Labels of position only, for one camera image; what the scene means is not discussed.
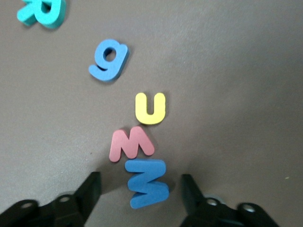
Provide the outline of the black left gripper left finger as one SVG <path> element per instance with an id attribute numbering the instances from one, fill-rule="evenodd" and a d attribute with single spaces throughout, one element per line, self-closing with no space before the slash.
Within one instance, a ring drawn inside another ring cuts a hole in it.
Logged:
<path id="1" fill-rule="evenodd" d="M 0 214 L 0 227 L 84 227 L 101 196 L 101 174 L 92 172 L 73 194 L 40 206 L 18 201 Z"/>

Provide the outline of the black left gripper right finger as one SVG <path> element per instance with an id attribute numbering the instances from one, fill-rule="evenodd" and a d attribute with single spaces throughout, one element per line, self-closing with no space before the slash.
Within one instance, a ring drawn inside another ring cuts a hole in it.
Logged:
<path id="1" fill-rule="evenodd" d="M 180 227 L 280 227 L 259 205 L 243 202 L 234 210 L 213 197 L 205 197 L 192 175 L 181 177 L 187 216 Z"/>

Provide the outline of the pink capital M letter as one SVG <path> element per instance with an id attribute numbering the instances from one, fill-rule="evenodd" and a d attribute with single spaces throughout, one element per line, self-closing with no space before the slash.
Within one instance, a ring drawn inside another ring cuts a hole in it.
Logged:
<path id="1" fill-rule="evenodd" d="M 139 148 L 147 156 L 151 156 L 155 152 L 152 141 L 142 127 L 133 127 L 129 135 L 125 130 L 116 130 L 112 136 L 109 159 L 111 162 L 118 162 L 123 152 L 127 158 L 134 159 L 138 155 Z"/>

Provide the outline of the blue lowercase g letter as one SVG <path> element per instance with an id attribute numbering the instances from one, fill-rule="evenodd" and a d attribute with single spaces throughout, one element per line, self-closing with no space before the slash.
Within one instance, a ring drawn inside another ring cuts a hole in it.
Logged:
<path id="1" fill-rule="evenodd" d="M 116 56 L 112 61 L 108 61 L 107 56 L 112 51 L 116 52 Z M 89 66 L 89 73 L 102 82 L 112 82 L 121 75 L 128 55 L 129 50 L 125 44 L 113 39 L 104 40 L 95 50 L 96 64 Z"/>

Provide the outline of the teal capital R letter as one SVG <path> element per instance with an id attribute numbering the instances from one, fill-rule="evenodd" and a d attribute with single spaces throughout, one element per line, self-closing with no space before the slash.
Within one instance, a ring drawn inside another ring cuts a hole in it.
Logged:
<path id="1" fill-rule="evenodd" d="M 17 19 L 26 26 L 38 22 L 48 29 L 58 28 L 64 21 L 66 0 L 22 0 L 25 5 Z"/>

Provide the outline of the blue capital M letter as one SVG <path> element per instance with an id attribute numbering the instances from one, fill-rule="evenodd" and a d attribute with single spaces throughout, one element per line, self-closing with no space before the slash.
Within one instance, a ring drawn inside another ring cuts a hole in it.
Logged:
<path id="1" fill-rule="evenodd" d="M 132 159 L 125 163 L 127 172 L 134 173 L 127 186 L 134 192 L 130 200 L 133 209 L 140 209 L 165 201 L 169 197 L 169 187 L 157 179 L 166 173 L 166 164 L 159 159 Z"/>

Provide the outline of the yellow lowercase u letter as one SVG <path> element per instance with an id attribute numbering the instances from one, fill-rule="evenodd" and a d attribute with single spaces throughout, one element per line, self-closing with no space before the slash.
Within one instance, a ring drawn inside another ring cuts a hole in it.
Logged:
<path id="1" fill-rule="evenodd" d="M 166 97 L 163 93 L 154 96 L 154 112 L 147 112 L 147 96 L 145 93 L 138 93 L 135 96 L 135 116 L 137 120 L 146 125 L 154 125 L 162 122 L 166 116 Z"/>

